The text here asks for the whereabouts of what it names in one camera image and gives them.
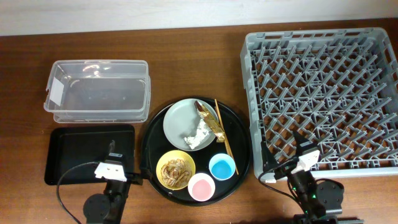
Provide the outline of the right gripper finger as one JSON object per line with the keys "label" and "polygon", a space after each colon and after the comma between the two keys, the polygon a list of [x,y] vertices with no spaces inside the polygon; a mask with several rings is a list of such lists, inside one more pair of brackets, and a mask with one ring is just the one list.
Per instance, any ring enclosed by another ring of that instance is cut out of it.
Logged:
{"label": "right gripper finger", "polygon": [[295,152],[312,152],[315,150],[315,143],[311,140],[305,138],[303,135],[298,133],[297,131],[293,131],[296,150]]}
{"label": "right gripper finger", "polygon": [[265,142],[261,143],[261,155],[264,172],[273,171],[278,167],[279,163],[276,161]]}

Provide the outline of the blue cup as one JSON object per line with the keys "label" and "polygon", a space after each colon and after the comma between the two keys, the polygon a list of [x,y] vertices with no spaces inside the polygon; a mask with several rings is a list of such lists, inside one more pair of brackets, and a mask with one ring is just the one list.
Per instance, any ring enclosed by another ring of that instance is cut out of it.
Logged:
{"label": "blue cup", "polygon": [[218,181],[230,179],[236,172],[234,159],[223,153],[214,155],[209,161],[211,175]]}

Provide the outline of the wooden chopstick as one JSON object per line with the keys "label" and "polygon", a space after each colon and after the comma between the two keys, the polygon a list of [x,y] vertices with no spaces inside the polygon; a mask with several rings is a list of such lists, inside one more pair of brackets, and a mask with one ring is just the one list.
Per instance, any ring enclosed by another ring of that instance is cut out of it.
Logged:
{"label": "wooden chopstick", "polygon": [[219,106],[218,106],[218,100],[215,98],[214,101],[215,101],[215,110],[216,110],[216,113],[217,113],[217,116],[218,116],[219,124],[220,124],[221,128],[223,129],[224,135],[225,135],[224,144],[226,146],[226,152],[234,160],[234,156],[233,156],[233,153],[232,153],[232,150],[231,150],[231,146],[229,145],[228,137],[226,135],[226,131],[225,131],[224,126],[223,126],[223,120],[222,120],[220,109],[219,109]]}

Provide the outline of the yellow bowl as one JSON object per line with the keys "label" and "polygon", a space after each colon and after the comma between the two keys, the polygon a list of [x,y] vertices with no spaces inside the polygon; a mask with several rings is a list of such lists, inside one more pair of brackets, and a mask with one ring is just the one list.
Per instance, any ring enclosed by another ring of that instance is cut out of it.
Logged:
{"label": "yellow bowl", "polygon": [[191,157],[188,153],[186,153],[186,152],[184,152],[184,151],[180,151],[180,150],[173,150],[173,151],[166,152],[166,153],[158,160],[157,166],[156,166],[156,177],[157,177],[158,181],[160,182],[160,184],[161,184],[163,187],[165,187],[166,189],[169,189],[169,190],[182,190],[183,188],[187,187],[188,185],[186,185],[185,187],[182,187],[182,188],[171,188],[171,187],[166,186],[166,185],[164,184],[164,182],[162,181],[162,177],[161,177],[161,174],[160,174],[160,170],[161,170],[161,168],[162,168],[162,166],[163,166],[164,164],[166,164],[168,161],[170,161],[170,160],[172,160],[172,159],[183,159],[183,160],[186,160],[187,163],[189,164],[191,170],[192,170],[192,176],[191,176],[191,178],[192,178],[192,177],[195,175],[195,173],[196,173],[196,165],[195,165],[194,160],[192,159],[192,157]]}

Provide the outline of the food scraps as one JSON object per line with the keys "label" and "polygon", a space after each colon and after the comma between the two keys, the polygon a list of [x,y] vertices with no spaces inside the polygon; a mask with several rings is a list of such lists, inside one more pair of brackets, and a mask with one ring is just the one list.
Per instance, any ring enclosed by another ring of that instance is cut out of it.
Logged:
{"label": "food scraps", "polygon": [[186,160],[172,159],[160,170],[162,181],[171,188],[182,188],[188,185],[192,170]]}

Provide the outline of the pink cup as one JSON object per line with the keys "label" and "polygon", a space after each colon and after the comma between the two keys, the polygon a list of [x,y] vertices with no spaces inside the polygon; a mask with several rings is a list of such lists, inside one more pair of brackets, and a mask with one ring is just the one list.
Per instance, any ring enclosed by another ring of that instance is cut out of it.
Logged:
{"label": "pink cup", "polygon": [[199,202],[209,200],[215,192],[215,182],[205,173],[195,174],[188,182],[188,193]]}

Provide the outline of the grey plate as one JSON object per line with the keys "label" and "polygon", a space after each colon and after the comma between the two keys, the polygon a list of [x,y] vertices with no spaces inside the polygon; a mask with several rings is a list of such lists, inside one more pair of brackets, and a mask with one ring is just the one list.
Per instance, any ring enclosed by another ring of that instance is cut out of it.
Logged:
{"label": "grey plate", "polygon": [[197,132],[201,118],[194,105],[196,101],[205,106],[218,120],[215,109],[204,100],[196,98],[187,98],[174,103],[164,117],[163,129],[167,140],[177,149],[183,151],[198,151],[209,146],[216,139],[215,134],[211,131],[194,149],[184,140],[185,137],[194,137]]}

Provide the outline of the gold foil wrapper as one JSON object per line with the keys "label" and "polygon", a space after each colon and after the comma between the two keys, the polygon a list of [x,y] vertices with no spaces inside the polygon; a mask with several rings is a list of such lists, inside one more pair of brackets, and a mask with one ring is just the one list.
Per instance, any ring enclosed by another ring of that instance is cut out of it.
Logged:
{"label": "gold foil wrapper", "polygon": [[202,105],[199,101],[194,102],[195,108],[198,111],[199,116],[204,120],[206,125],[213,131],[217,138],[217,142],[224,142],[224,131],[221,128],[219,122],[210,113],[206,106]]}

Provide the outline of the white tissue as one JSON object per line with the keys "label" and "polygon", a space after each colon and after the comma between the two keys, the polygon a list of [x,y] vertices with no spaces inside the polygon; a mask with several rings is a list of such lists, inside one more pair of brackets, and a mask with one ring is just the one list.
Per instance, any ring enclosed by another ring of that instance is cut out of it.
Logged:
{"label": "white tissue", "polygon": [[212,130],[203,119],[199,121],[193,136],[184,137],[184,141],[191,151],[197,151],[208,146],[212,140]]}

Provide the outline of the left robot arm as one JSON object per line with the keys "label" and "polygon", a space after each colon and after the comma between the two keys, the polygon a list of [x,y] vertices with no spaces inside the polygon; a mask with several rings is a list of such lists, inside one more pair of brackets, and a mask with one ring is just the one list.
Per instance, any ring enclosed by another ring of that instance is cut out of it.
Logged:
{"label": "left robot arm", "polygon": [[102,194],[86,200],[83,214],[87,224],[120,223],[131,185],[143,184],[140,174],[125,172],[127,155],[115,148],[116,143],[111,141],[105,160],[94,171],[97,179],[106,181],[106,187]]}

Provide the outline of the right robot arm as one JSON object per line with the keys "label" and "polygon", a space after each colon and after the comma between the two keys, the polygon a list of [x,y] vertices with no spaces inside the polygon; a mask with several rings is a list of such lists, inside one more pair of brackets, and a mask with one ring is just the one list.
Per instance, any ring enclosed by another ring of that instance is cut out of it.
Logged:
{"label": "right robot arm", "polygon": [[287,194],[262,182],[270,190],[291,198],[303,211],[294,215],[292,223],[364,223],[360,219],[338,219],[343,213],[342,202],[345,188],[343,184],[331,179],[315,179],[310,172],[320,157],[318,145],[305,138],[298,132],[293,132],[296,143],[296,152],[290,159],[283,163],[277,162],[267,147],[262,143],[263,172],[258,180],[266,174],[273,173],[275,180],[287,179],[290,193]]}

